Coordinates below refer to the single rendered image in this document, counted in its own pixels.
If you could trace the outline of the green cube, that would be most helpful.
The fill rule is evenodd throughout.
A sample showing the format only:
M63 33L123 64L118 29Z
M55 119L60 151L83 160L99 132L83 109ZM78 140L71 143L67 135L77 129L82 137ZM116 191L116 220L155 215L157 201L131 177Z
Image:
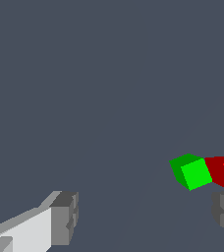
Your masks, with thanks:
M202 157L186 154L169 161L176 180L189 191L212 182Z

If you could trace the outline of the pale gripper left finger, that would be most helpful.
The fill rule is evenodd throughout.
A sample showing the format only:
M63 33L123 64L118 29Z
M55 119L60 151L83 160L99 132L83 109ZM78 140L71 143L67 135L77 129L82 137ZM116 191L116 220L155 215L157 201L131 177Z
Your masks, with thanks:
M69 245L78 202L78 192L53 191L37 208L0 223L0 252L48 252L52 245Z

